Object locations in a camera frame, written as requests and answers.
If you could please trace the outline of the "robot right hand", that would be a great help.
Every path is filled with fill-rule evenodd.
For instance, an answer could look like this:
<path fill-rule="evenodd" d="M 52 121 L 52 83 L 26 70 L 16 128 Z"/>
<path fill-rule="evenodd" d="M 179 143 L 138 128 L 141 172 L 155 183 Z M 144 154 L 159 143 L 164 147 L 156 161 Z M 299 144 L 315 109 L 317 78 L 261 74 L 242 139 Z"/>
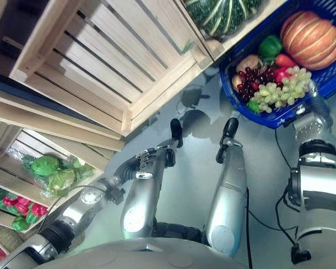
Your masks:
<path fill-rule="evenodd" d="M 308 112 L 314 112 L 321 116 L 327 124 L 333 125 L 332 117 L 330 116 L 330 109 L 325 101 L 325 99 L 320 96 L 316 83 L 313 80 L 309 80 L 307 84 L 308 93 L 310 96 L 309 106 L 307 104 L 299 105 L 296 110 L 296 115 L 299 117 Z"/>

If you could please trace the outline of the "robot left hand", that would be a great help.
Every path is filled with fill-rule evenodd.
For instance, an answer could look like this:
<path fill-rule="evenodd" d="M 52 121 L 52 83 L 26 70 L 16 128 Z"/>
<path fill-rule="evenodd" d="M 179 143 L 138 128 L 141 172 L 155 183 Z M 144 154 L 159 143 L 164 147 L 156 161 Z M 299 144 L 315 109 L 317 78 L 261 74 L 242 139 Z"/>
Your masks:
<path fill-rule="evenodd" d="M 163 169 L 173 167 L 176 163 L 175 154 L 176 150 L 169 146 L 157 146 L 133 155 L 115 171 L 113 178 L 116 179 L 116 185 L 124 185 L 133 179 L 153 179 L 158 176 L 154 166 L 162 165 Z"/>

